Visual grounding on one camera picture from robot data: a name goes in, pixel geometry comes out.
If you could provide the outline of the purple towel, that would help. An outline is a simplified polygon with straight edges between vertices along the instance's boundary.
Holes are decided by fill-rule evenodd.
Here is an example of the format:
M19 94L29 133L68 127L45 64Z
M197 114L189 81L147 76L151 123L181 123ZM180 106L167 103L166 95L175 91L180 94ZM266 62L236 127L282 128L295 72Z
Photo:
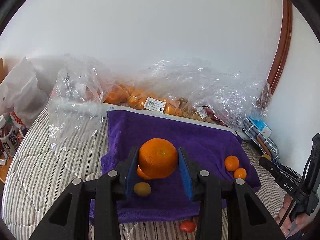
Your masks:
M197 161L202 169L227 181L233 181L233 175L225 169L224 160L229 155L236 156L247 172L249 186L254 192L261 188L257 172L242 149L242 139L232 132L129 111L110 111L107 126L109 147L101 158L102 173L125 161L131 147L162 138L175 148L185 148L188 157ZM200 204L188 199L178 171L167 178L151 180L149 184L149 196L132 194L127 201L118 202L120 223L172 221L199 214Z

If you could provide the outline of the clear plastic bag left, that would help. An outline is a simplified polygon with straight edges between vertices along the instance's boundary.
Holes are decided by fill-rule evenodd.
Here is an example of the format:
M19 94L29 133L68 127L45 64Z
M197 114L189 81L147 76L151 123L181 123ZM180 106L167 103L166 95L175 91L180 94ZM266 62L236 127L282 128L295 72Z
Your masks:
M99 77L103 64L92 57L71 55L63 57L62 63L47 104L52 150L84 144L103 124L106 89Z

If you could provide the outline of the red small fruit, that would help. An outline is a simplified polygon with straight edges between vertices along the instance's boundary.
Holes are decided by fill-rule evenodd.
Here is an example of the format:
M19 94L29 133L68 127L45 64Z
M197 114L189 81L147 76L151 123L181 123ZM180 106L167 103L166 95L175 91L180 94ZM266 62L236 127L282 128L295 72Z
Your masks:
M185 233L192 233L196 229L196 224L193 220L184 220L180 224L180 230Z

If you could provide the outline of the clear bag of oranges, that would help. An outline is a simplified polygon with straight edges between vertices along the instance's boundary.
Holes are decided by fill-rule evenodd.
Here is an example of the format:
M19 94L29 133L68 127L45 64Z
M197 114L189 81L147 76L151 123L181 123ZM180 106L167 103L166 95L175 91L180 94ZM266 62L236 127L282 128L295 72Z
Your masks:
M168 61L160 61L131 75L108 70L100 79L105 103L186 117L183 80L183 68Z

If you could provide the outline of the brown wooden door frame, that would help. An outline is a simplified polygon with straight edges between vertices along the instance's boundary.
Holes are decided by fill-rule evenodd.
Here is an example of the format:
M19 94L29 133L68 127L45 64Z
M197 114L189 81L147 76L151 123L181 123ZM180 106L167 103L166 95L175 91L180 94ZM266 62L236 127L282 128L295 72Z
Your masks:
M281 30L278 41L278 46L274 56L272 66L270 68L267 81L270 85L271 93L273 94L276 90L278 82L283 73L286 59L289 53L291 35L292 35L292 24L293 24L293 10L292 3L290 0L282 0L283 2L283 14L281 20Z

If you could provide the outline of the white plastic bag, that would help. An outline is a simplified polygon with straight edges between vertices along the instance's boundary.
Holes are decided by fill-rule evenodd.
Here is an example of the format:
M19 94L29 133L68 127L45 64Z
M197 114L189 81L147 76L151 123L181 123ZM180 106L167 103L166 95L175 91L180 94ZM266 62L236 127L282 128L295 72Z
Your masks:
M39 89L34 65L23 58L1 83L1 115L13 114L29 128L46 107L48 95Z

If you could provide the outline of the small tangerine lower right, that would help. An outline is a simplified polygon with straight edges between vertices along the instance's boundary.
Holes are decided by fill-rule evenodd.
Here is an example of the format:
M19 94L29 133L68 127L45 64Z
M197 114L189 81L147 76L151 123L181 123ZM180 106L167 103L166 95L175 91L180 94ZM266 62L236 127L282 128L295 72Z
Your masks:
M247 172L244 168L238 168L233 172L234 179L241 178L243 180L247 177Z

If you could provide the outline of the small tangerine upper right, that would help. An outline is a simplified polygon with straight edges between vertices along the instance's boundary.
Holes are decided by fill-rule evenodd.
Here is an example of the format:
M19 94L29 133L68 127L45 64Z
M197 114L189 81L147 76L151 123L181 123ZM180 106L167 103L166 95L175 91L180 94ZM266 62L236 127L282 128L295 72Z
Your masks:
M229 155L225 159L224 164L225 164L225 168L226 168L227 171L234 172L235 170L237 170L239 168L240 161L236 156Z

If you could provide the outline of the large orange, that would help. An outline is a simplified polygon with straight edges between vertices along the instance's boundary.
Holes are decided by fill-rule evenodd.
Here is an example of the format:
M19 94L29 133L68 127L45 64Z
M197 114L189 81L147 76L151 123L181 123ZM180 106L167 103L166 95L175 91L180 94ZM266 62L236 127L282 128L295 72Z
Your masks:
M178 165L175 146L161 138L152 138L139 149L137 175L143 179L167 178Z

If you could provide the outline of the blue white tissue pack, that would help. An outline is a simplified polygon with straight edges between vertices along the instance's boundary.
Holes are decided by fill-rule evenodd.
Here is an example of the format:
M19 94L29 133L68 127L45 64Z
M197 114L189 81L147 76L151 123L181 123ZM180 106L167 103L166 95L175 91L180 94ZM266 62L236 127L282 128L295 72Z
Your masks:
M272 130L263 122L261 119L253 119L251 116L248 117L249 120L253 123L253 125L258 129L259 133L265 138L271 135Z

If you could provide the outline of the clear bag of nuts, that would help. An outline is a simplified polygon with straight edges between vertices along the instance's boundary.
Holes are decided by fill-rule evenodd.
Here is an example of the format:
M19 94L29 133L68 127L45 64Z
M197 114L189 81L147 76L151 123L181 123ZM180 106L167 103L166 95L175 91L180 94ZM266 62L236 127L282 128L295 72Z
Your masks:
M246 117L262 119L268 113L272 93L266 80L220 73L199 63L184 66L183 77L189 81L190 95L183 107L188 115L199 115L200 107L208 107L224 125L240 130Z

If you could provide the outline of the small tangerine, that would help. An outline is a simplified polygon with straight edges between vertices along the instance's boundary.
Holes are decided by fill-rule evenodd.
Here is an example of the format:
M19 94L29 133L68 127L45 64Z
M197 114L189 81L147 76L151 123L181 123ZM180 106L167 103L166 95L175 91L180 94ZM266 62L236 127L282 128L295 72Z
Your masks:
M243 180L247 177L247 172L244 168L238 168L233 172L234 179L241 178Z
M236 156L229 155L225 159L224 164L225 164L225 168L226 168L227 171L234 172L235 170L237 170L239 168L240 161Z

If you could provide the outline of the yellow-green small fruit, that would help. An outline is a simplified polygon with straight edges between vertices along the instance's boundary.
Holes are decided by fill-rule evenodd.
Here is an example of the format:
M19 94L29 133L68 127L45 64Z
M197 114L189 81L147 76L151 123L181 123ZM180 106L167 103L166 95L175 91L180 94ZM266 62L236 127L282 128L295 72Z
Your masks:
M136 195L146 197L151 193L151 186L148 183L140 182L134 185L133 190Z

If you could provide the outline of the grey checked folded cloth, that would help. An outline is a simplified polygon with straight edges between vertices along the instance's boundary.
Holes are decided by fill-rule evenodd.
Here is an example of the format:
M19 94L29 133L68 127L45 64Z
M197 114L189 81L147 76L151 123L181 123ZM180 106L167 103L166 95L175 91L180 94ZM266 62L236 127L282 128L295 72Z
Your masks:
M260 147L263 154L268 154L274 160L280 160L278 147L271 139L271 136L269 136L268 139L265 139L248 117L244 119L243 131L249 139Z

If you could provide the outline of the drink bottle white label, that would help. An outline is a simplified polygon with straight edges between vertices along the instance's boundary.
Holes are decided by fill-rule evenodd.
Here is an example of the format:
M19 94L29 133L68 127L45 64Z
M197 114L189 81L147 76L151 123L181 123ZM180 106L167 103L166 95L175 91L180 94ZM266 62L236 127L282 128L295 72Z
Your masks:
M12 124L7 123L3 115L0 116L1 143L5 152L12 158L15 156L20 141Z

